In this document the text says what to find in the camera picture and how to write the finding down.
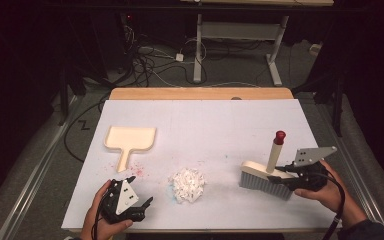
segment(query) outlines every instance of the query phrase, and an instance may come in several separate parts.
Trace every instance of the brush bristles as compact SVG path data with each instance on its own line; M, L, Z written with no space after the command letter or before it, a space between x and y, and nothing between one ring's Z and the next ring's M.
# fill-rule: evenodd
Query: brush bristles
M288 200L292 195L292 192L286 186L271 183L269 180L246 172L242 172L239 186L253 190L261 190L284 200Z

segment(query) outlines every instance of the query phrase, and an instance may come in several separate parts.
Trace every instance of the hand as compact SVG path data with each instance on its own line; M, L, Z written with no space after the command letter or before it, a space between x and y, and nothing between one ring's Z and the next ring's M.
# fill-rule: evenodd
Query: hand
M95 198L93 199L92 206L86 213L85 221L83 224L82 233L80 234L80 238L82 240L92 239L92 227L95 224L95 216L98 211L99 203L105 194L105 191L110 186L111 181L108 180L95 194ZM133 225L132 220L124 220L119 223L109 224L105 219L101 219L98 221L98 239L96 240L106 240L111 236L123 232L127 228Z
M333 170L325 160L320 160L320 163L326 167L326 169L332 174L332 176L336 179L339 184L341 184L342 188L344 189L345 204L342 214L342 226L347 229L361 221L366 220L366 214L351 197L338 173ZM329 180L327 181L326 186L324 186L317 192L313 192L311 190L306 189L296 189L294 193L303 198L317 200L323 206L329 208L333 212L338 212L339 205L341 203L341 194L339 193L338 187Z
M336 181L341 184L345 191L345 199L349 196L347 189L345 188L342 179L338 173L333 170L326 161L320 160L320 163L332 174ZM339 204L341 203L341 194L339 193L338 187L331 181L327 181L326 186L317 192L307 189L296 189L294 193L300 197L313 199L319 201L323 206L329 208L333 212L338 212Z

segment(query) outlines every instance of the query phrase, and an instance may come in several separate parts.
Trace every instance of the cable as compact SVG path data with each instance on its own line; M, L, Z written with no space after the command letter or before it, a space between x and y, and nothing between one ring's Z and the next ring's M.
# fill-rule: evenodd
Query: cable
M99 106L102 104L103 102L102 101L99 101L98 103L95 103L93 104L92 106L88 107L86 110L84 110L78 117L76 117L71 123L70 125L68 126L67 128L67 131L65 132L64 134L64 147L65 149L67 150L67 152L73 157L75 158L76 160L78 160L79 162L81 163L84 163L85 160L78 157L76 154L74 154L70 148L68 147L68 144L67 144L67 136L68 136L68 133L70 132L70 129L73 127L73 125L84 115L86 114L89 110L91 110L92 108L98 106L98 109L99 109Z
M102 218L99 218L99 214L101 213L102 211L102 203L104 201L104 199L109 195L109 191L107 190L104 194L104 196L102 196L101 198L101 201L99 201L99 205L98 205L98 209L96 210L96 215L95 215L95 223L93 224L92 226L92 229L91 229L91 237L92 237L92 240L98 240L98 222L102 219Z
M345 191L344 191L344 189L342 188L341 184L338 181L336 181L336 179L333 177L333 175L329 171L328 171L328 173L332 177L326 176L326 175L321 174L321 173L308 173L308 175L324 177L327 180L331 181L332 183L334 183L338 187L339 194L341 195L341 202L339 203L338 212L336 213L336 216L333 218L333 221L332 221L330 227L328 228L325 235L323 236L323 240L328 240L332 236L333 232L335 231L335 229L338 226L338 223L342 217L342 213L344 211L344 204L345 204Z

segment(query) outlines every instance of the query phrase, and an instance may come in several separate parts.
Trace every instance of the desk leg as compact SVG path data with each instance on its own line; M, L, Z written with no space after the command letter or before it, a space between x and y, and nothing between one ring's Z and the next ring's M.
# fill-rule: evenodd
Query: desk leg
M202 55L201 55L201 41L202 41L202 14L198 14L198 21L196 23L196 53L195 64L193 70L193 81L195 83L201 82L201 68L202 68Z
M279 52L280 44L282 43L282 38L283 38L283 34L285 33L286 24L288 23L288 19L289 19L289 16L283 16L282 17L282 22L280 23L279 28L277 30L277 35L276 35L276 39L274 42L273 52L272 52L272 54L266 55L267 64L269 66L270 74L272 76L273 83L276 87L282 86L282 81L280 80L280 76L279 76L279 72L277 71L275 60L276 60L277 53Z

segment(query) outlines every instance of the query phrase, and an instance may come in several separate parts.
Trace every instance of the desk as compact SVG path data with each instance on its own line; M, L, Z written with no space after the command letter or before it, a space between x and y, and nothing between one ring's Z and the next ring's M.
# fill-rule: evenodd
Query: desk
M224 100L237 97L244 100ZM154 201L145 220L128 232L316 231L330 225L333 213L316 201L294 195L283 201L238 185L241 162L267 161L279 129L287 133L279 165L291 163L297 148L317 146L301 106L289 90L115 89L110 99L62 228L81 228L103 182L132 175L137 176L131 185L141 198L138 204L150 196ZM119 153L103 144L109 126L156 127L154 146L143 154L132 154L128 170L117 173ZM168 182L183 167L198 169L207 181L203 196L192 204L178 204Z
M254 4L254 5L286 5L286 6L332 6L333 0L201 0L199 4L218 3L218 4ZM266 55L267 66L277 87L282 86L282 81L276 67L276 56L279 52L283 34L289 16L283 16L279 24L256 24L256 23L235 23L232 22L207 22L202 20L202 14L198 14L197 33L196 33L196 53L193 81L201 82L202 69L202 38L228 38L228 39L250 39L250 40L274 40L273 50Z

